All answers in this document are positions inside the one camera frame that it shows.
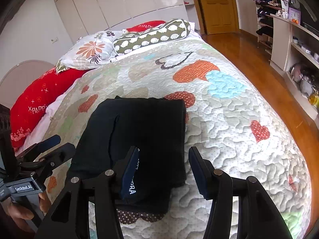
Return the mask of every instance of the metal screw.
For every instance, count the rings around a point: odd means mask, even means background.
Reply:
[[[216,175],[222,175],[222,174],[223,174],[223,171],[220,170],[220,169],[215,169],[215,170],[214,170],[214,174],[216,174]]]
[[[249,176],[248,180],[253,183],[257,181],[257,179],[254,176]]]
[[[71,182],[72,183],[77,183],[79,181],[79,177],[73,177],[72,179],[71,179]]]
[[[113,175],[114,174],[114,171],[113,170],[106,170],[105,171],[105,175],[106,176],[111,176],[111,175]]]

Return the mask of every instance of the human hand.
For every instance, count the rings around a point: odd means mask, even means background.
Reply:
[[[51,202],[46,192],[39,193],[39,203],[40,210],[43,213],[47,213],[51,206]],[[33,232],[26,222],[26,220],[31,220],[34,217],[33,213],[29,209],[19,205],[18,203],[11,202],[8,205],[8,214],[20,229],[30,233]]]

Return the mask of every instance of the wooden door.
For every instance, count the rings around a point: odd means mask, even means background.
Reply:
[[[200,0],[207,34],[236,31],[238,15],[235,0]]]

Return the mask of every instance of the red pillowcase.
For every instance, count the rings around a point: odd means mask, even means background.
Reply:
[[[151,21],[151,22],[146,22],[146,23],[142,23],[140,25],[136,25],[132,28],[127,28],[128,32],[142,32],[145,31],[149,28],[154,28],[157,27],[160,24],[165,23],[165,21]]]
[[[54,67],[26,88],[10,111],[11,143],[14,148],[24,144],[27,135],[45,114],[46,107],[87,71],[71,68],[56,74]]]

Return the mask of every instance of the door frame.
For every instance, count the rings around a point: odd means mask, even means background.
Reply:
[[[200,27],[200,34],[201,35],[207,34],[202,4],[200,0],[194,0],[194,4],[195,4],[197,18],[198,18],[199,27]],[[236,31],[239,31],[239,19],[238,19],[238,10],[237,10],[236,0],[232,0],[232,8],[234,10],[234,15],[235,15],[235,29]]]

